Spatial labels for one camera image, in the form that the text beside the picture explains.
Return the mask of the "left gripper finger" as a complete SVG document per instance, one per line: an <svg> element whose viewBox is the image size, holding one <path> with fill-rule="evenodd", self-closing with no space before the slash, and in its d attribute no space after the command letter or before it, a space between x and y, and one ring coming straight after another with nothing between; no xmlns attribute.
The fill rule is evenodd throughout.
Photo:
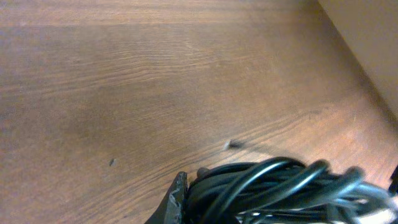
<svg viewBox="0 0 398 224"><path fill-rule="evenodd" d="M179 172L156 211L145 224L183 224L187 173Z"/></svg>

